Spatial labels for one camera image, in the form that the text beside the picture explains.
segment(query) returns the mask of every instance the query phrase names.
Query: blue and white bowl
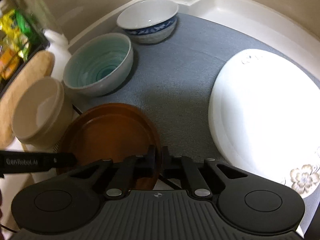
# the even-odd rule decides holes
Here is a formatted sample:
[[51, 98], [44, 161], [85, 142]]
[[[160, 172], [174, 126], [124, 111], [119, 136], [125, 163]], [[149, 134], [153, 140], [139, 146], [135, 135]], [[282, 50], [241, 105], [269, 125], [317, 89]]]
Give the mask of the blue and white bowl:
[[139, 43], [158, 43], [167, 38], [177, 24], [179, 5], [169, 0], [146, 0], [124, 10], [117, 25]]

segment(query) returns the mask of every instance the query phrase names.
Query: celadon bowl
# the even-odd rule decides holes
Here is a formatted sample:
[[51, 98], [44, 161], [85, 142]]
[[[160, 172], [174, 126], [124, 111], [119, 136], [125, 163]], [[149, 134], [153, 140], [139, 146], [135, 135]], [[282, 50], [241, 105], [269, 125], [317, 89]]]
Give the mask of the celadon bowl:
[[130, 39], [121, 33], [107, 33], [85, 43], [72, 55], [63, 82], [77, 93], [102, 96], [124, 82], [132, 63]]

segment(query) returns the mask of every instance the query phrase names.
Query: white plate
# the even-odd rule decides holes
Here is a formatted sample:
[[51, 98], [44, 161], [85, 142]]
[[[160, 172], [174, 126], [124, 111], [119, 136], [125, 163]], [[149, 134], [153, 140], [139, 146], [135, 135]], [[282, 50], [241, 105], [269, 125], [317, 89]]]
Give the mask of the white plate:
[[211, 135], [234, 166], [309, 196], [319, 185], [320, 90], [297, 66], [247, 49], [220, 71], [209, 102]]
[[303, 234], [303, 231], [302, 231], [302, 229], [301, 229], [300, 226], [298, 226], [296, 232], [297, 232], [302, 238], [304, 238], [304, 234]]

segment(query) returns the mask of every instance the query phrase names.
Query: brown plate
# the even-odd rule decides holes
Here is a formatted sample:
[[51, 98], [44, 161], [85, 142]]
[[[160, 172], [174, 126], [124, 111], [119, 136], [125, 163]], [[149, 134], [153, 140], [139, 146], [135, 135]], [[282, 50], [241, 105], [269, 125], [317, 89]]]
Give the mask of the brown plate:
[[146, 154], [150, 144], [158, 150], [157, 171], [153, 178], [138, 179], [135, 189], [152, 190], [160, 170], [160, 138], [152, 122], [134, 106], [112, 103], [89, 109], [70, 124], [58, 152], [72, 152], [78, 165], [105, 158], [116, 163]]

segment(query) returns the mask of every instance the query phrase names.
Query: gray mat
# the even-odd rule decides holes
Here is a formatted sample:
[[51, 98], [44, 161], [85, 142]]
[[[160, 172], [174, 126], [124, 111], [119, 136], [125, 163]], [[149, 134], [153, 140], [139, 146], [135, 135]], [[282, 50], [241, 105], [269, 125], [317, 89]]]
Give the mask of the gray mat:
[[[85, 98], [81, 111], [104, 103], [139, 107], [156, 125], [162, 145], [172, 155], [225, 161], [213, 143], [208, 104], [213, 83], [223, 65], [244, 49], [263, 49], [288, 57], [243, 33], [207, 20], [178, 14], [173, 35], [156, 45], [133, 44], [134, 65], [128, 79], [109, 95]], [[320, 82], [300, 67], [320, 87]], [[305, 199], [305, 232], [320, 201], [319, 187]]]

